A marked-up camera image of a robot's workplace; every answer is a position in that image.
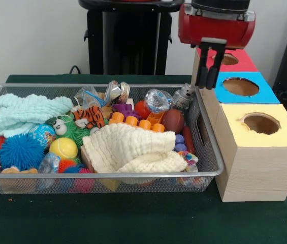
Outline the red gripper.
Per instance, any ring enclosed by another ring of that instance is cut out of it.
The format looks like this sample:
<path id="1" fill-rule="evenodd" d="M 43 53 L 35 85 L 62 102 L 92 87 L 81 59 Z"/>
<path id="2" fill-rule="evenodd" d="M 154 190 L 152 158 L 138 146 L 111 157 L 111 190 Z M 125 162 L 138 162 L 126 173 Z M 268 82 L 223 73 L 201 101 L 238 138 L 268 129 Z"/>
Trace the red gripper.
<path id="1" fill-rule="evenodd" d="M 248 44 L 256 25 L 256 14 L 248 10 L 241 14 L 217 13 L 183 4 L 179 11 L 178 36 L 181 43 L 200 45 L 215 42 L 213 65 L 206 66 L 209 47 L 200 47 L 200 61 L 195 86 L 213 89 L 216 86 L 221 62 L 227 49 L 243 49 Z"/>

